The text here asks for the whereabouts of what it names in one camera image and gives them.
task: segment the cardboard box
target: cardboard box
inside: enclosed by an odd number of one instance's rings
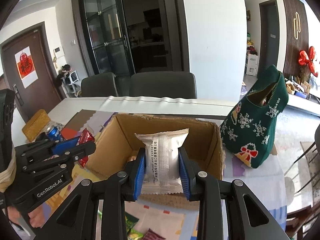
[[[86,168],[101,179],[121,171],[127,159],[145,145],[137,134],[153,134],[189,128],[183,144],[191,160],[200,168],[222,179],[222,141],[220,128],[212,122],[179,117],[157,117],[142,114],[115,114],[96,141],[97,149],[90,155]],[[198,203],[188,202],[183,194],[141,195],[140,198],[176,208],[198,209]]]

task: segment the elastic band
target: elastic band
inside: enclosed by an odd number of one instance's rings
[[[13,183],[16,177],[16,151],[12,145],[11,160],[8,168],[0,173],[0,192],[4,193],[5,190]]]

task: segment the metal screw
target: metal screw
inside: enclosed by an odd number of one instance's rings
[[[241,187],[243,185],[243,181],[240,179],[235,180],[235,185]]]
[[[123,178],[123,177],[127,176],[127,173],[126,173],[125,171],[119,171],[119,172],[117,173],[117,176],[118,176],[119,178]]]
[[[88,186],[90,184],[90,180],[89,179],[83,179],[82,181],[81,181],[81,185],[82,186]]]
[[[208,176],[208,174],[205,171],[199,171],[198,172],[199,177],[201,178],[205,178],[206,176]]]

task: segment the red chinese new year poster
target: red chinese new year poster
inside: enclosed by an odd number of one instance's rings
[[[33,64],[30,47],[26,47],[14,55],[17,63],[18,73],[23,86],[26,88],[38,79],[35,66]]]

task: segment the blue gripper pad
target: blue gripper pad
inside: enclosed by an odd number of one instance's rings
[[[179,151],[179,170],[180,170],[180,179],[182,184],[183,193],[186,196],[187,200],[190,199],[190,183],[189,176],[187,173],[186,166],[184,165],[183,158]]]
[[[77,142],[78,142],[79,136],[74,137],[70,140],[60,142],[58,143],[53,149],[52,149],[52,154],[53,155],[63,155],[66,150],[69,150],[73,147],[76,147]]]
[[[140,159],[137,175],[134,179],[134,193],[133,197],[135,200],[138,200],[138,197],[141,194],[143,179],[144,179],[144,172],[145,172],[145,159],[146,156],[143,155],[143,157]]]

